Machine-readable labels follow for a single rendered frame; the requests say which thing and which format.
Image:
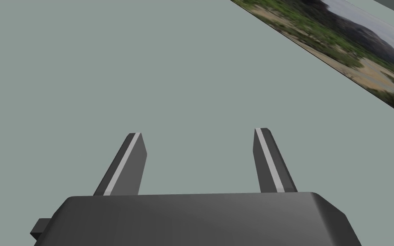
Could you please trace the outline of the landscape picture on wall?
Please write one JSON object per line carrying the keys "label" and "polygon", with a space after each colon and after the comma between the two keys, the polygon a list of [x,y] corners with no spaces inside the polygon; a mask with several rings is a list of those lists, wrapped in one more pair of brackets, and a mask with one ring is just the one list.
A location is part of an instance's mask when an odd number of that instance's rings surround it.
{"label": "landscape picture on wall", "polygon": [[345,0],[231,0],[394,109],[394,47],[337,11]]}

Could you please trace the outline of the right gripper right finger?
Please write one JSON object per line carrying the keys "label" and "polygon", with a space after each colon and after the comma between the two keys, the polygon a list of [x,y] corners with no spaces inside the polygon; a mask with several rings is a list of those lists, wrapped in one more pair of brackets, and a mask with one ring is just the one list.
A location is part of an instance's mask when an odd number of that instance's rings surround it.
{"label": "right gripper right finger", "polygon": [[261,193],[297,192],[276,141],[268,128],[255,128],[253,157]]}

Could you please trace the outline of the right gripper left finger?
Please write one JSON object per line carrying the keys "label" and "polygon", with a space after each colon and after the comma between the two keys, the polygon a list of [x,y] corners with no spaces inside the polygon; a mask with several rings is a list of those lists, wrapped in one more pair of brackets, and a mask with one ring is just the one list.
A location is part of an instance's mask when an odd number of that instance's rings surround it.
{"label": "right gripper left finger", "polygon": [[129,133],[109,165],[95,196],[138,195],[147,151],[142,134]]}

